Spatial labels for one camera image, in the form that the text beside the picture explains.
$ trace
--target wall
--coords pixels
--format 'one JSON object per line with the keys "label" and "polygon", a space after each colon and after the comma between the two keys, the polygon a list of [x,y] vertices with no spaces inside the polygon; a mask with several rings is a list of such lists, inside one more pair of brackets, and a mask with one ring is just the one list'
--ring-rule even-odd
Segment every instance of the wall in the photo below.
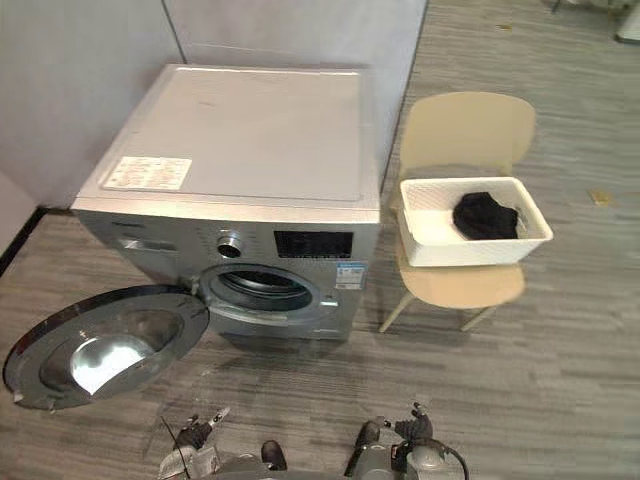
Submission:
{"label": "wall", "polygon": [[[67,207],[177,44],[160,0],[0,1],[0,169]],[[168,0],[190,62],[370,66],[381,173],[425,4]]]}
{"label": "wall", "polygon": [[0,172],[0,255],[36,208],[36,201]]}
{"label": "wall", "polygon": [[0,169],[66,207],[177,46],[158,0],[0,6]]}
{"label": "wall", "polygon": [[168,0],[190,63],[371,67],[386,169],[426,0]]}

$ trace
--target chair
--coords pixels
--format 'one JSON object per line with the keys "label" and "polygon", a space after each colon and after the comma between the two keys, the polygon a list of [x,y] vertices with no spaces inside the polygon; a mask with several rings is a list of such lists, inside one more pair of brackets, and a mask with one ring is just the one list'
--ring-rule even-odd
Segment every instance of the chair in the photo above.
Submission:
{"label": "chair", "polygon": [[[488,167],[509,175],[529,149],[534,131],[535,110],[515,97],[458,92],[420,99],[406,122],[398,185],[411,170],[435,165]],[[381,333],[416,298],[445,308],[481,309],[462,325],[467,331],[525,287],[519,264],[412,267],[400,240],[396,257],[408,292],[380,327]]]}

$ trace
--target black wire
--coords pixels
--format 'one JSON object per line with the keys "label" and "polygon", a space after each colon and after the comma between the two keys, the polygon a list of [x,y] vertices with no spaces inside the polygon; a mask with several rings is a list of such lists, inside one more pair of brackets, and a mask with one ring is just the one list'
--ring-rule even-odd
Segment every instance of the black wire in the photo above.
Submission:
{"label": "black wire", "polygon": [[445,453],[450,453],[451,455],[456,457],[456,460],[460,462],[460,466],[462,467],[462,471],[464,472],[464,480],[469,480],[469,469],[467,468],[467,462],[464,461],[464,458],[462,458],[462,455],[460,455],[456,450],[451,448],[449,445],[445,445],[444,443],[442,443],[439,440],[436,440],[435,438],[429,439],[429,442],[435,443],[436,445],[440,446]]}
{"label": "black wire", "polygon": [[450,453],[460,462],[460,466],[462,467],[462,471],[464,472],[464,480],[469,480],[469,469],[467,468],[467,462],[464,461],[462,455],[456,452],[453,448],[447,447],[447,453]]}
{"label": "black wire", "polygon": [[171,438],[173,438],[173,445],[178,448],[178,453],[180,454],[180,458],[182,459],[182,465],[184,465],[184,473],[187,475],[187,478],[191,480],[191,475],[189,475],[189,470],[187,470],[187,462],[184,461],[182,450],[180,450],[180,447],[178,447],[178,441],[176,440],[175,435],[171,431],[171,427],[169,427],[169,424],[167,423],[167,421],[164,419],[162,415],[160,415],[160,420],[162,420],[162,423],[164,423],[164,426],[167,427],[167,431],[169,432],[169,435],[171,435]]}

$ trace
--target chair seat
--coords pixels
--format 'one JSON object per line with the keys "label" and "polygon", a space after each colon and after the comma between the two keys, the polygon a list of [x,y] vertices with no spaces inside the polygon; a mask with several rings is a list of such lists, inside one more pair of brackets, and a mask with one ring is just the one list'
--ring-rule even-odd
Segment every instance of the chair seat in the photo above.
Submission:
{"label": "chair seat", "polygon": [[402,280],[419,300],[444,308],[485,308],[517,298],[525,281],[520,264],[472,267],[412,267],[396,241]]}

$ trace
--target laundry basket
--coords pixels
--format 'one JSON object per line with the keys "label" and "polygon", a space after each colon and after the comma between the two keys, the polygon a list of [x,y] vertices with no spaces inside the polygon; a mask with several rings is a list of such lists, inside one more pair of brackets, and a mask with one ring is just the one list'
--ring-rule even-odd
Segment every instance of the laundry basket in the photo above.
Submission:
{"label": "laundry basket", "polygon": [[[416,267],[516,263],[553,238],[533,198],[513,177],[404,180],[400,190],[400,234],[409,264]],[[517,239],[469,240],[458,231],[453,209],[473,192],[489,192],[518,212]]]}

